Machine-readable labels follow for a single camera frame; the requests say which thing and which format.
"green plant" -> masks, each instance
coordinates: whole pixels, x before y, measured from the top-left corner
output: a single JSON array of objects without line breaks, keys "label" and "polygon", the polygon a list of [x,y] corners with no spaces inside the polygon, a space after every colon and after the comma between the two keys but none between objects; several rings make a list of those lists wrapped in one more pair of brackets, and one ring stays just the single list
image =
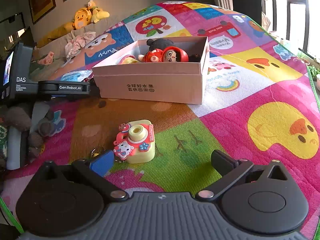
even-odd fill
[{"label": "green plant", "polygon": [[308,66],[313,81],[317,81],[317,74],[320,74],[320,69],[316,68],[315,66]]}]

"apple tree print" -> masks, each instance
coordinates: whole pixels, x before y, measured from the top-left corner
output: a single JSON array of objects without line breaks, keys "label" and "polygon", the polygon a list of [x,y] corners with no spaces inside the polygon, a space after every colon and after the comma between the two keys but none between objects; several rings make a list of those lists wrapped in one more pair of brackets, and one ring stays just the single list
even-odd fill
[{"label": "apple tree print", "polygon": [[153,36],[156,33],[163,33],[160,28],[167,24],[167,18],[161,15],[151,16],[139,22],[136,25],[136,31],[140,34],[146,34],[147,37]]}]

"pink cloth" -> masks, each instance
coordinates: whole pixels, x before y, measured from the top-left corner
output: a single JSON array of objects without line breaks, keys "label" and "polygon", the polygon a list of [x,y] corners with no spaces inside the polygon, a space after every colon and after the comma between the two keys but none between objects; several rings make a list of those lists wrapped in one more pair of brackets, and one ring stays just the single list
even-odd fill
[{"label": "pink cloth", "polygon": [[96,32],[86,32],[83,35],[76,36],[64,47],[64,53],[67,60],[73,57],[81,48],[86,46],[90,41],[95,39]]},{"label": "pink cloth", "polygon": [[50,51],[45,58],[38,60],[39,65],[50,65],[53,62],[54,53]]}]

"rainbow print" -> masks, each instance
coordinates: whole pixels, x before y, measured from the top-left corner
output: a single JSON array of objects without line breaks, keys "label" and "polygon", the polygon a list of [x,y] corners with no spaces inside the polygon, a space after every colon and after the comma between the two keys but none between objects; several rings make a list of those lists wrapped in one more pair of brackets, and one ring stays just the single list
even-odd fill
[{"label": "rainbow print", "polygon": [[228,85],[228,86],[219,86],[217,87],[217,90],[219,91],[223,91],[223,92],[226,92],[226,91],[232,91],[232,90],[236,90],[240,85],[240,82],[239,80],[235,80],[235,81],[231,81],[231,84]]}]

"device screen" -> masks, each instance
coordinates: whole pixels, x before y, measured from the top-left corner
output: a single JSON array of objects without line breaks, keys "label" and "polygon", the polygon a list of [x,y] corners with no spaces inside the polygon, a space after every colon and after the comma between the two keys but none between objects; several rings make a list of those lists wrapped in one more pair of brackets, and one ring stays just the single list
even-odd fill
[{"label": "device screen", "polygon": [[3,77],[3,85],[9,82],[10,76],[10,68],[12,63],[13,52],[11,52],[10,56],[7,58],[7,62],[5,63],[4,77]]}]

